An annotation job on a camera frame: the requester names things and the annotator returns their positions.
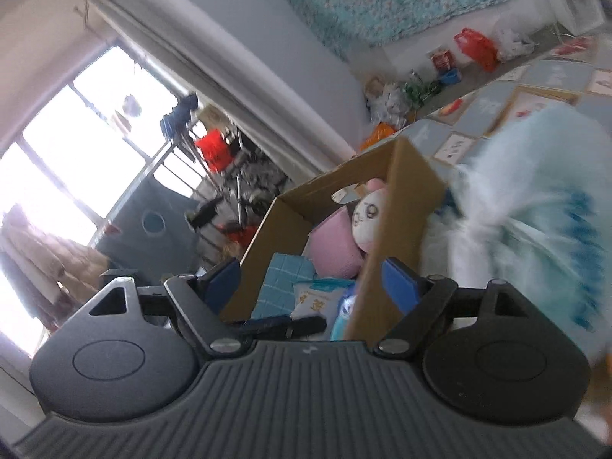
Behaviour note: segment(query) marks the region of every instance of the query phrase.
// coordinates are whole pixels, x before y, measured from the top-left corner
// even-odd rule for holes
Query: red plastic bag
[[[455,42],[459,49],[473,61],[479,63],[487,72],[493,72],[497,67],[497,48],[486,36],[464,27],[457,36]]]

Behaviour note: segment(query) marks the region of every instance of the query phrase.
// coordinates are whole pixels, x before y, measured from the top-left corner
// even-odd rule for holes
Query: metal bolt
[[[234,352],[238,352],[242,348],[242,345],[235,339],[216,339],[210,344],[210,348],[220,354],[233,354]]]
[[[378,344],[378,349],[385,354],[403,354],[410,348],[410,344],[402,339],[386,339]]]

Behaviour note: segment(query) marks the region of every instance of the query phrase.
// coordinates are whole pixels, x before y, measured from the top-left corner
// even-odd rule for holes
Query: cardboard box
[[[376,243],[359,275],[359,295],[345,337],[380,340],[401,318],[381,283],[381,264],[397,257],[415,270],[426,219],[442,203],[445,185],[406,139],[363,153],[276,200],[241,262],[243,279],[221,313],[225,321],[248,319],[255,307],[268,263],[275,252],[301,254],[308,233],[339,208],[332,195],[373,177],[388,184],[389,199]]]

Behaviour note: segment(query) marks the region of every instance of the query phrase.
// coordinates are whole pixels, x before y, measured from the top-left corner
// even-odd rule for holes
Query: pink pillow
[[[349,280],[359,274],[363,257],[353,239],[351,218],[346,206],[339,208],[310,232],[307,256],[321,278]]]

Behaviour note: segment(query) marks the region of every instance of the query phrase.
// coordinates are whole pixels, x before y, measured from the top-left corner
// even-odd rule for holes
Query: plush toy face
[[[369,253],[374,245],[374,236],[386,199],[386,188],[373,191],[363,197],[353,212],[353,238],[357,246],[366,253]]]

